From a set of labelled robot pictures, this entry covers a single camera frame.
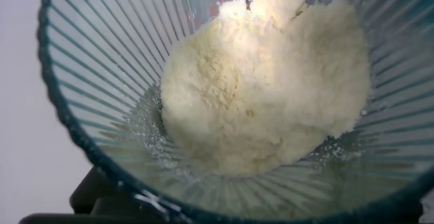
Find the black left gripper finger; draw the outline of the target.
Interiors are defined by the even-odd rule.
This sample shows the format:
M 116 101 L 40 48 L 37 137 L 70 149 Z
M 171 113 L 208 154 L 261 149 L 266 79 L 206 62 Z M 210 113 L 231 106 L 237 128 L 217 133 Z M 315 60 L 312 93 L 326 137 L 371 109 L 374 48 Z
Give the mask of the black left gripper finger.
M 69 199 L 72 224 L 179 224 L 154 208 L 140 205 L 92 168 Z

